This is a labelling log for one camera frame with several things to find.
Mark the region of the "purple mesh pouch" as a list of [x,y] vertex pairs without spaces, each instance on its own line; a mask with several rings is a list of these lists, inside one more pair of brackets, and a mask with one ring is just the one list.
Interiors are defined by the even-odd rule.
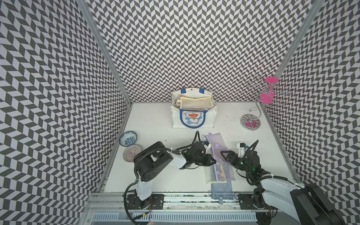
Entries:
[[220,133],[209,133],[207,135],[202,135],[202,138],[206,139],[206,141],[208,142],[208,144],[206,144],[205,149],[207,151],[207,153],[212,153],[212,155],[218,157],[218,158],[222,158],[223,156],[221,155],[222,151],[227,151],[228,148],[225,144],[225,141],[223,140],[222,136]]

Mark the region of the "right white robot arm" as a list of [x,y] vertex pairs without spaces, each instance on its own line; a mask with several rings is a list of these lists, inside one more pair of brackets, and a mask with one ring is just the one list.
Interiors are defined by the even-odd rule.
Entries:
[[245,179],[254,186],[253,205],[259,209],[275,207],[299,221],[302,225],[343,225],[339,210],[317,184],[290,181],[264,170],[255,148],[249,146],[242,156],[234,151],[221,151],[225,162],[245,173]]

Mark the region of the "white canvas bag blue handles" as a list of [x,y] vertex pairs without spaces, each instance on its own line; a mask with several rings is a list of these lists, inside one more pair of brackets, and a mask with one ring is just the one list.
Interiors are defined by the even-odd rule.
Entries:
[[[180,109],[176,101],[181,97],[211,97],[214,107],[209,109]],[[182,88],[171,93],[172,128],[213,128],[217,116],[217,105],[213,93],[204,88]]]

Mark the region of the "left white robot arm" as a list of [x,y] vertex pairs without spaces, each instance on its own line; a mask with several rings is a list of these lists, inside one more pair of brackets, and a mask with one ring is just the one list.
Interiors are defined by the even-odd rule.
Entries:
[[[217,163],[210,153],[206,152],[209,143],[202,141],[200,132],[196,131],[193,141],[186,146],[175,150],[167,148],[158,141],[137,154],[134,158],[135,181],[125,189],[122,197],[127,217],[134,225],[138,225],[138,219],[148,215],[152,210],[153,192],[152,180],[158,176],[167,166],[176,167],[180,170],[190,169],[194,164],[197,167],[210,167]],[[133,217],[128,208],[128,192],[131,187],[136,186],[134,192],[134,203],[139,204],[139,209],[148,209],[140,216]]]

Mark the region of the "small grey blue pouch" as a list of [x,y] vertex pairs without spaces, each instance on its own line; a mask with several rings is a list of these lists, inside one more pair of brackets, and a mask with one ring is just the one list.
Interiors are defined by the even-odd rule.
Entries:
[[218,200],[219,204],[224,204],[225,200],[233,200],[234,196],[231,181],[212,183],[211,198],[213,200]]

